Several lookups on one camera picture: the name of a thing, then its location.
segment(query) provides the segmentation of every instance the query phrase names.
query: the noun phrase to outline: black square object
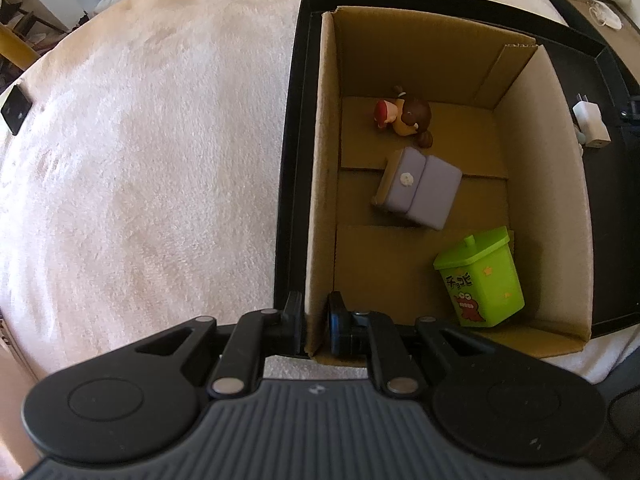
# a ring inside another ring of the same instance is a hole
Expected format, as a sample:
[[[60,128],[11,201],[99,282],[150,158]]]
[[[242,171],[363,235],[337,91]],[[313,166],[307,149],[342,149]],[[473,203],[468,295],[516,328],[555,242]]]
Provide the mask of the black square object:
[[[9,96],[2,105],[0,113],[7,126],[11,130],[12,135],[16,136],[20,131],[20,127],[31,110],[31,101],[27,99],[18,85],[14,86],[9,92]]]

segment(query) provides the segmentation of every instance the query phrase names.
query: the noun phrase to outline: red cartoon character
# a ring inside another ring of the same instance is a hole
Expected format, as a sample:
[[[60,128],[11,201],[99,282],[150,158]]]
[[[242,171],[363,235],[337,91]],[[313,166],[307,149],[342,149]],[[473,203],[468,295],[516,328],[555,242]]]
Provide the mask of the red cartoon character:
[[[453,297],[462,311],[463,319],[469,321],[484,322],[484,317],[478,312],[478,302],[467,292],[460,292],[458,296]]]

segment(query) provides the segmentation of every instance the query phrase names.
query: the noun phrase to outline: power plug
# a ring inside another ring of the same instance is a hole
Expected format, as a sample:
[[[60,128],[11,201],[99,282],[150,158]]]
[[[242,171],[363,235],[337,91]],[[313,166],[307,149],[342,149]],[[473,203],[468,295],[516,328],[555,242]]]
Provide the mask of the power plug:
[[[607,127],[602,122],[600,108],[596,103],[590,103],[587,96],[578,94],[574,114],[586,139],[584,145],[587,148],[601,148],[611,142]]]

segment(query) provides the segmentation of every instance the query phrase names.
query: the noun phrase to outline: toy figurine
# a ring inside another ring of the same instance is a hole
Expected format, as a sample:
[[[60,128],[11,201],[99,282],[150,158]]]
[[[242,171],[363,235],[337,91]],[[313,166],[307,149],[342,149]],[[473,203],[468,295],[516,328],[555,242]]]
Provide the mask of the toy figurine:
[[[417,135],[417,144],[421,148],[430,148],[433,137],[429,132],[431,123],[431,107],[424,99],[418,99],[407,95],[401,86],[395,86],[398,92],[395,103],[380,100],[376,103],[373,116],[380,129],[388,124],[393,126],[396,134],[400,136]]]

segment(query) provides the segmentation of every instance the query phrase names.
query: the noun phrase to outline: chair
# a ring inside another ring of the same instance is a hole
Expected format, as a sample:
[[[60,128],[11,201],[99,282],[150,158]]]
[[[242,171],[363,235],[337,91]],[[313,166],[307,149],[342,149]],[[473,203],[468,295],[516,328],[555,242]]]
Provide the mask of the chair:
[[[0,0],[0,23],[3,25],[7,25],[16,14],[20,13],[23,15],[13,29],[14,33],[18,36],[25,38],[31,30],[31,27],[33,27],[36,22],[42,23],[46,27],[52,28],[60,34],[65,33],[61,28],[37,17],[33,11],[24,10],[21,7],[22,0]]]

